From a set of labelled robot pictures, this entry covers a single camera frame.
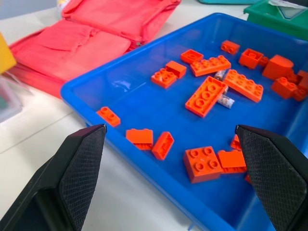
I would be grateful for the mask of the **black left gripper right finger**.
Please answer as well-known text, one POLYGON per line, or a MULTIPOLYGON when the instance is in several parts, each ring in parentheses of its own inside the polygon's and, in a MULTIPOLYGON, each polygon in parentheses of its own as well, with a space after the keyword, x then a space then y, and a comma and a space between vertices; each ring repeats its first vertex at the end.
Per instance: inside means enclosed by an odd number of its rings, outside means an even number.
POLYGON ((237 125, 256 195, 277 231, 308 229, 308 159, 286 137, 237 125))

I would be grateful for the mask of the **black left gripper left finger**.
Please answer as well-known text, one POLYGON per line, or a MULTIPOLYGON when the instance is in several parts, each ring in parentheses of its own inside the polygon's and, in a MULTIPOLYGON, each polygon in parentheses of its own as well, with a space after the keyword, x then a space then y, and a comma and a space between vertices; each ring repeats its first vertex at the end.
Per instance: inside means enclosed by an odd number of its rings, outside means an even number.
POLYGON ((2 231, 80 231, 96 188, 106 125, 78 130, 32 176, 0 221, 2 231))

